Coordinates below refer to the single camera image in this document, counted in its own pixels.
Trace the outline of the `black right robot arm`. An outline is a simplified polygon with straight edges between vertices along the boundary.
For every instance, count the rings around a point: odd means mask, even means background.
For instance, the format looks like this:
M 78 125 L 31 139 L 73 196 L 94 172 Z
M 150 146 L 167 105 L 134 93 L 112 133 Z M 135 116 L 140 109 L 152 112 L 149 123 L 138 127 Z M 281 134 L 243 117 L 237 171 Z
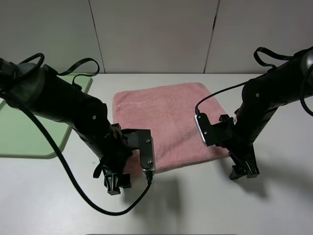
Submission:
M 303 49 L 293 56 L 277 54 L 265 47 L 254 52 L 255 60 L 267 73 L 253 78 L 242 89 L 242 104 L 235 112 L 232 137 L 222 143 L 234 165 L 229 176 L 259 175 L 253 143 L 280 106 L 303 102 L 313 95 L 313 49 Z

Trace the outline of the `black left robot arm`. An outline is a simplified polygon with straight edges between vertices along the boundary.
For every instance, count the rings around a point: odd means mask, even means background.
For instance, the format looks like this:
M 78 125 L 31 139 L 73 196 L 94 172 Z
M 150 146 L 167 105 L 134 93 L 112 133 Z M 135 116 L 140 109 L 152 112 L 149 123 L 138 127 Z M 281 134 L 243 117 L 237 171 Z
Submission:
M 94 59 L 81 59 L 65 72 L 45 65 L 44 59 L 42 53 L 19 64 L 1 59 L 0 96 L 12 108 L 22 105 L 33 115 L 70 126 L 99 158 L 93 177 L 104 175 L 104 185 L 110 195 L 130 188 L 131 177 L 124 169 L 132 152 L 120 125 L 109 122 L 107 105 L 100 99 L 83 92 L 75 80 L 68 83 L 61 79 Z

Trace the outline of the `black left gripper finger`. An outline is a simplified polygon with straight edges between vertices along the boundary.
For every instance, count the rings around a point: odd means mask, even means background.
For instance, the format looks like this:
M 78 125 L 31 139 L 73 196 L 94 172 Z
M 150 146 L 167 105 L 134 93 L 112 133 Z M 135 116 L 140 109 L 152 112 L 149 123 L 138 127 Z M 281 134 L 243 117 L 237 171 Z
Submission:
M 131 188 L 132 187 L 131 175 L 130 174 L 123 174 L 123 175 L 121 175 L 119 186 L 121 188 Z
M 112 171 L 104 169 L 104 185 L 109 195 L 119 195 L 121 171 Z

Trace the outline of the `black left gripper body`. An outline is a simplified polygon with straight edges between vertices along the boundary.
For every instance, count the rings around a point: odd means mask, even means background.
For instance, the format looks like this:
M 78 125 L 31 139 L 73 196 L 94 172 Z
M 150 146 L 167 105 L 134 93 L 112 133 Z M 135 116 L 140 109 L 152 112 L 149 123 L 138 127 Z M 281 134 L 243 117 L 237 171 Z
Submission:
M 98 157 L 97 169 L 124 169 L 132 155 L 119 123 L 80 123 L 80 138 Z

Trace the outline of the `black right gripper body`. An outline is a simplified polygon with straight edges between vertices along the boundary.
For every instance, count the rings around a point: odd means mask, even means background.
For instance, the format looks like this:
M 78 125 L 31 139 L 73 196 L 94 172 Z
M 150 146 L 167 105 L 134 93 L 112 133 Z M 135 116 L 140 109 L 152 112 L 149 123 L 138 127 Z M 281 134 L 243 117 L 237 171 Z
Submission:
M 226 148 L 232 159 L 256 159 L 253 143 L 235 130 L 234 118 L 221 115 L 219 124 L 222 124 L 223 134 L 226 135 L 226 139 L 219 142 L 219 146 Z

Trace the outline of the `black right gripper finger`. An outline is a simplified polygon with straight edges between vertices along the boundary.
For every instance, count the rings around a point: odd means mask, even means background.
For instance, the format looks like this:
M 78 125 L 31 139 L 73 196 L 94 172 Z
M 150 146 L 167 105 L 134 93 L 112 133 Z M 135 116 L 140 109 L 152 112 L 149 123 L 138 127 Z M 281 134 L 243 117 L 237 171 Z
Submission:
M 242 156 L 242 162 L 247 178 L 256 178 L 259 175 L 259 169 L 254 153 L 244 153 Z
M 234 165 L 232 166 L 232 171 L 229 175 L 230 180 L 237 180 L 243 176 L 246 176 L 246 170 L 244 166 L 233 156 L 231 156 L 231 159 L 233 160 Z

